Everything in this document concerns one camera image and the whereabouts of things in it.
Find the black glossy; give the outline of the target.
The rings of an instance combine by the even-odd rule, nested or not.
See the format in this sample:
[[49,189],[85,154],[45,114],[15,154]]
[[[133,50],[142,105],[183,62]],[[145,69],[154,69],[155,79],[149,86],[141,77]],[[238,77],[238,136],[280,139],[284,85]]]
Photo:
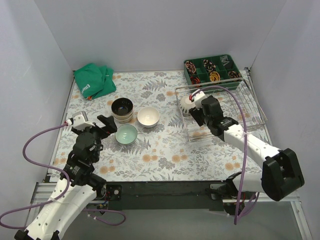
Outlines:
[[111,105],[112,113],[118,116],[128,115],[133,110],[133,108],[133,102],[125,97],[116,99]]

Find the beige floral bowl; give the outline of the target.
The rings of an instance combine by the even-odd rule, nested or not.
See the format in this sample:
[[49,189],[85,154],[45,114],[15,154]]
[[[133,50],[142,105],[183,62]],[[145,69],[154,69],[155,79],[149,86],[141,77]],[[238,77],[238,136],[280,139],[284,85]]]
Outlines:
[[118,121],[119,123],[121,123],[121,124],[124,124],[124,123],[128,123],[131,119],[132,119],[132,117],[133,117],[133,115],[134,115],[134,111],[133,110],[131,110],[128,114],[126,114],[126,115],[117,115],[117,114],[115,114],[115,113],[112,113],[112,115],[113,115],[113,117],[114,117],[114,119],[116,120],[116,121]]

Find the grey white gradient bowl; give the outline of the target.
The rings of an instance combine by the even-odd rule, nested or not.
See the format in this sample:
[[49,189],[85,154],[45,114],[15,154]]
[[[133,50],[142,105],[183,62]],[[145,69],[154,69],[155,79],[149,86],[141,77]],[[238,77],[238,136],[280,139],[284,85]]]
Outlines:
[[138,122],[145,128],[155,127],[160,120],[160,113],[154,107],[144,107],[137,114]]

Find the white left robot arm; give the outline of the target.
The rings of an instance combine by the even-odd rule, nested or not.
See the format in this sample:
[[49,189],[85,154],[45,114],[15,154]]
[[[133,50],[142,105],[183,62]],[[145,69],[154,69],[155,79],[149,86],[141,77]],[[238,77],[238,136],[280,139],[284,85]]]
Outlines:
[[83,111],[65,122],[77,135],[75,144],[48,203],[27,227],[16,232],[14,239],[60,240],[90,201],[105,198],[107,182],[94,173],[94,164],[100,160],[102,140],[116,133],[117,126],[113,116],[99,115],[97,119],[103,127],[90,122]]

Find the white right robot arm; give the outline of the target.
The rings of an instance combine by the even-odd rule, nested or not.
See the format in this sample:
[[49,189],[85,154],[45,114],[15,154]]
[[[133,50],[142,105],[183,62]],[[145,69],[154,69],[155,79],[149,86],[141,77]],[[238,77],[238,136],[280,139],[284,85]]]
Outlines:
[[188,112],[199,126],[207,126],[211,134],[243,151],[261,168],[259,174],[238,172],[229,176],[217,189],[221,195],[237,199],[244,192],[262,192],[274,201],[280,201],[305,184],[296,153],[281,150],[246,133],[244,126],[224,116],[219,101],[202,91],[188,97]]

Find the pale green ribbed bowl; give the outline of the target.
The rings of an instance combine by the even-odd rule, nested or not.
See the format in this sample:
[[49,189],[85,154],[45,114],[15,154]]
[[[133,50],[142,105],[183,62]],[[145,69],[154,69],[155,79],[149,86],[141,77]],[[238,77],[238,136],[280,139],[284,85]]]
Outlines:
[[136,140],[137,136],[137,129],[130,124],[121,125],[115,133],[115,139],[121,145],[132,144]]

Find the white bowl blue leaf pattern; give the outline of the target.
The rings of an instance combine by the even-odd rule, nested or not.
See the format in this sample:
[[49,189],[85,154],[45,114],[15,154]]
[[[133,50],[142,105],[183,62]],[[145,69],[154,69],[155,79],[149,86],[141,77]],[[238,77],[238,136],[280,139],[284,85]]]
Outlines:
[[183,96],[179,100],[179,106],[182,113],[186,115],[189,114],[189,110],[196,107],[195,103],[190,100],[188,95]]

